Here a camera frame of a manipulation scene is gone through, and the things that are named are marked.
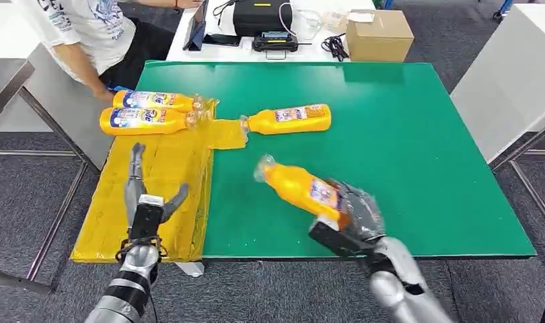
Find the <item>white t-shirt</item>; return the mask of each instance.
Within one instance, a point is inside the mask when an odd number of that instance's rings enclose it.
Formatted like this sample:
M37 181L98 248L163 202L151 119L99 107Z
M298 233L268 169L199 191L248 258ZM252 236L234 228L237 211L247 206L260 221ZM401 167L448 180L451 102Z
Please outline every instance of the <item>white t-shirt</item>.
M100 75L123 60L136 31L116 0L12 1L57 63L77 81L81 80L57 59L53 46L79 42Z

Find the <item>smartphone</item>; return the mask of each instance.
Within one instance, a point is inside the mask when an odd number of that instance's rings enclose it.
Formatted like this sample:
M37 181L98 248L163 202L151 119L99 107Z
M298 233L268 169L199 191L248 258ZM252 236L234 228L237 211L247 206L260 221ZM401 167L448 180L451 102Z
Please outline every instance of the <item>smartphone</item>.
M203 38L203 44L239 46L240 43L241 43L241 36L207 34Z

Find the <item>detergent bottle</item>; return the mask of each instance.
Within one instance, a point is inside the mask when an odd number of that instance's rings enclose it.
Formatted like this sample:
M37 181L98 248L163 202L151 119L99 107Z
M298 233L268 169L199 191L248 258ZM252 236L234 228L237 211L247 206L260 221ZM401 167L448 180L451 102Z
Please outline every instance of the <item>detergent bottle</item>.
M254 116L241 116L245 133L251 131L263 135L324 131L330 128L331 122L332 115L327 104L263 110Z
M278 164L271 155L265 155L258 163L254 177L259 182L266 182L288 203L316 217L340 220L338 191L305 169Z
M196 124L195 113L171 108L107 108L100 115L100 128L114 136L175 133Z
M118 91L112 101L113 108L172 108L179 112L203 109L203 97L190 98L179 93Z

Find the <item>green table mat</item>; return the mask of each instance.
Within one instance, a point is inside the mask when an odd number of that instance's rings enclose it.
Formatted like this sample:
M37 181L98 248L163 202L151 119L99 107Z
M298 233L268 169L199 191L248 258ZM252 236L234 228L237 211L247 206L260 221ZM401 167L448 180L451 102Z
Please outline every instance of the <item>green table mat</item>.
M536 254L430 64L150 62L139 89L219 98L218 118L332 109L328 131L215 152L205 258L333 256L308 237L312 214L254 181L265 153L373 194L415 256Z

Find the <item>black case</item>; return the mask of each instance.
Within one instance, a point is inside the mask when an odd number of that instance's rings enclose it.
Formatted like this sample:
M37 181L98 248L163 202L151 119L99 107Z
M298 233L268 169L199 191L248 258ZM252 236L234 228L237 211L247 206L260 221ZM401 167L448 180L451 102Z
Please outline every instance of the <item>black case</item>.
M233 25L237 36L255 37L261 32L286 31L279 19L279 7L289 0L239 0L235 3ZM284 5L283 22L290 29L292 8Z

